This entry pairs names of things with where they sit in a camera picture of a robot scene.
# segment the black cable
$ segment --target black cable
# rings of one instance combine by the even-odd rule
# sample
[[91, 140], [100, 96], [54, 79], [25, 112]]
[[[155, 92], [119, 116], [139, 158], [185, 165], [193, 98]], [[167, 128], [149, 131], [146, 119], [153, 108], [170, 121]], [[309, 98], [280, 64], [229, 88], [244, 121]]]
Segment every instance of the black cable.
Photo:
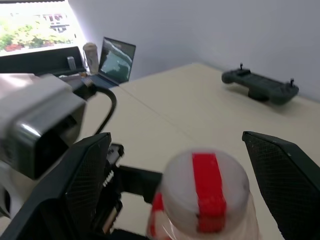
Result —
[[95, 132], [94, 135], [101, 133], [101, 131], [105, 128], [106, 124], [108, 123], [108, 121], [110, 120], [110, 118], [112, 117], [112, 115], [114, 114], [114, 111], [116, 109], [117, 106], [117, 98], [116, 95], [109, 90], [108, 88], [103, 88], [103, 87], [96, 87], [96, 91], [102, 94], [107, 95], [110, 100], [111, 100], [111, 108], [108, 112], [108, 115], [106, 116], [106, 118], [104, 119], [104, 121], [101, 123], [100, 127], [98, 128], [98, 130]]

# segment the red tape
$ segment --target red tape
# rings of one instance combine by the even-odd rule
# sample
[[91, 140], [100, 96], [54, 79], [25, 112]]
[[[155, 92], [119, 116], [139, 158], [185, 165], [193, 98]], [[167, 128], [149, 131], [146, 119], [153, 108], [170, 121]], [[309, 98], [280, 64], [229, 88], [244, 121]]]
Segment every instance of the red tape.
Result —
[[192, 154], [195, 189], [198, 196], [199, 233], [216, 233], [226, 224], [227, 203], [222, 190], [222, 178], [216, 155]]
[[149, 231], [153, 238], [157, 236], [156, 233], [156, 212], [164, 211], [164, 202], [162, 200], [162, 194], [160, 192], [156, 193], [152, 203], [151, 216], [150, 216], [150, 224]]

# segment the window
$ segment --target window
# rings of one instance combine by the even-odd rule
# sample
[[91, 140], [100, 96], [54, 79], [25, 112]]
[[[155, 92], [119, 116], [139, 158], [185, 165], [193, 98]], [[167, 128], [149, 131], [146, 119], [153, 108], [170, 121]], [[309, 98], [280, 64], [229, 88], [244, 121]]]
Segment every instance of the window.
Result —
[[0, 56], [74, 45], [69, 9], [67, 2], [0, 4]]

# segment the laptop screen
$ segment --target laptop screen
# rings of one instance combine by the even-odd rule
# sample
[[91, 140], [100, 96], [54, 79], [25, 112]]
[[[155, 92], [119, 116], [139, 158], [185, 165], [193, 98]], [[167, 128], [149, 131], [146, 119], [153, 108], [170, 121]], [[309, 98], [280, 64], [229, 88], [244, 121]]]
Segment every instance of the laptop screen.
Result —
[[105, 37], [99, 73], [118, 84], [129, 81], [136, 46]]

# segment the desk surface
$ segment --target desk surface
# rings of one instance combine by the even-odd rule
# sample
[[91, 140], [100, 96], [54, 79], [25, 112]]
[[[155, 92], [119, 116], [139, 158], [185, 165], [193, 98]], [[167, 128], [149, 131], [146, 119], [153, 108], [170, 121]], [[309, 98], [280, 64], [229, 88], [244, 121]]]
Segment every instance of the desk surface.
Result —
[[[115, 87], [118, 106], [104, 131], [124, 145], [121, 164], [153, 171], [162, 171], [174, 155], [191, 147], [230, 153], [248, 174], [263, 239], [283, 240], [260, 194], [242, 133], [296, 143], [320, 165], [320, 104], [302, 97], [284, 106], [260, 103], [247, 97], [246, 88], [224, 85], [221, 74], [192, 64]], [[96, 130], [109, 106], [110, 100], [100, 94], [88, 103], [81, 137]], [[129, 194], [123, 203], [116, 227], [144, 234], [150, 206]]]

